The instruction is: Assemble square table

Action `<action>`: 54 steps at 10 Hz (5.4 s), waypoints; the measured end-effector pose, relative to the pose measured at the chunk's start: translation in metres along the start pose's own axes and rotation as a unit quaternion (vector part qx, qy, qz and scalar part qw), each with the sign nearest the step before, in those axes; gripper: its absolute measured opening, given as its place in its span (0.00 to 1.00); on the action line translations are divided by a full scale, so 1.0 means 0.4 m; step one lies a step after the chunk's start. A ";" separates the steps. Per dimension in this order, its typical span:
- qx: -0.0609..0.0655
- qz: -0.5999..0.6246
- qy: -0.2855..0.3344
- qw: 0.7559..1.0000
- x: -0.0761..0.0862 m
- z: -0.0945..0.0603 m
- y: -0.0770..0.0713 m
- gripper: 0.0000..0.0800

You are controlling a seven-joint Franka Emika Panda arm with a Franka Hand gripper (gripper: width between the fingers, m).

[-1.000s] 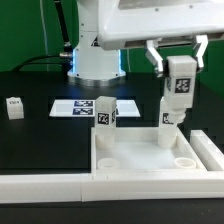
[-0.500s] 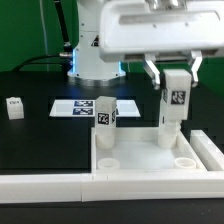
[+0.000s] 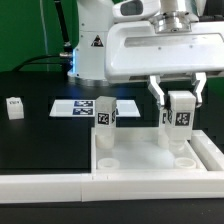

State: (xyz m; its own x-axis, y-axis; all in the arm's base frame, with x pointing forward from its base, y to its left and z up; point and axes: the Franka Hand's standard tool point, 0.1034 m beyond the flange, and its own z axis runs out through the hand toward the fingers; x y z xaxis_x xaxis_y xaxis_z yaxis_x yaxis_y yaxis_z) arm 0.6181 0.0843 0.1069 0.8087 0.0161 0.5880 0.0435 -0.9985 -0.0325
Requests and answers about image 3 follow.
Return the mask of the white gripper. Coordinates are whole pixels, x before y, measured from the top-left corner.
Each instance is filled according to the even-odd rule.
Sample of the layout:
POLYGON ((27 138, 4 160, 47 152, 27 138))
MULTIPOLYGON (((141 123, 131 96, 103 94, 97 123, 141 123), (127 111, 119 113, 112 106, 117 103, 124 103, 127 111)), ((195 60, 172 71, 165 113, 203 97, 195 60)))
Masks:
POLYGON ((193 95, 199 108, 207 81, 205 72, 223 70, 224 22, 198 22, 189 32, 167 33, 157 33, 148 21, 127 22, 112 26, 108 32, 105 77, 111 83, 127 83, 151 75, 148 90, 159 110, 165 106, 159 76, 193 73, 193 95))

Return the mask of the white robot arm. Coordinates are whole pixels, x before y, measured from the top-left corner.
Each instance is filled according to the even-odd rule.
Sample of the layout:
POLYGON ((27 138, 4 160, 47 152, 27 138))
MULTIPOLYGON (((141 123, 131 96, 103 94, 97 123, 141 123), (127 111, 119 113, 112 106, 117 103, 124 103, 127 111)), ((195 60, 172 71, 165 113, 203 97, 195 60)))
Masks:
POLYGON ((196 105, 208 78, 224 76, 224 16, 207 0, 77 0, 79 42, 68 76, 84 85, 146 82, 159 107, 159 83, 190 79, 196 105))

